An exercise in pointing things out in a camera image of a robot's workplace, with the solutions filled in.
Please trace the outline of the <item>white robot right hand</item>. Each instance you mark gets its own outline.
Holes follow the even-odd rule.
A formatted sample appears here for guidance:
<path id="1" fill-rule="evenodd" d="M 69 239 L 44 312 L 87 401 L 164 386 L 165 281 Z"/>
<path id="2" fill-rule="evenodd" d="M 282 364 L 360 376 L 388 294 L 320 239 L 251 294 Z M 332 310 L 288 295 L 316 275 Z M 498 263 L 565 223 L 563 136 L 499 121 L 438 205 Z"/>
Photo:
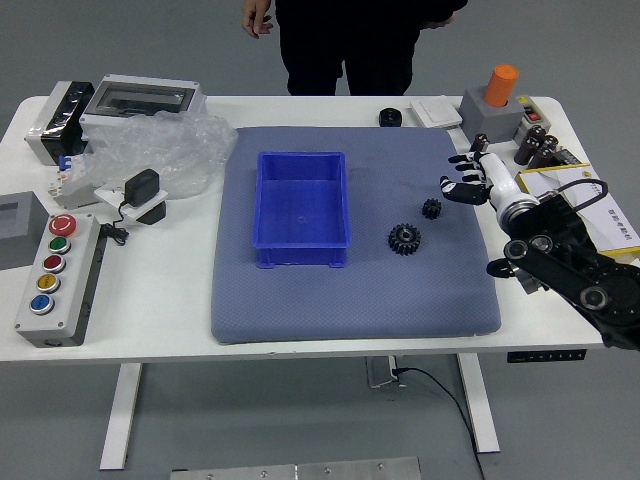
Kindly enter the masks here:
<path id="1" fill-rule="evenodd" d="M 489 201 L 499 210 L 518 202 L 529 201 L 511 176 L 504 162 L 490 152 L 468 152 L 450 157 L 448 161 L 463 172 L 461 182 L 442 176 L 440 188 L 448 200 L 469 205 Z"/>

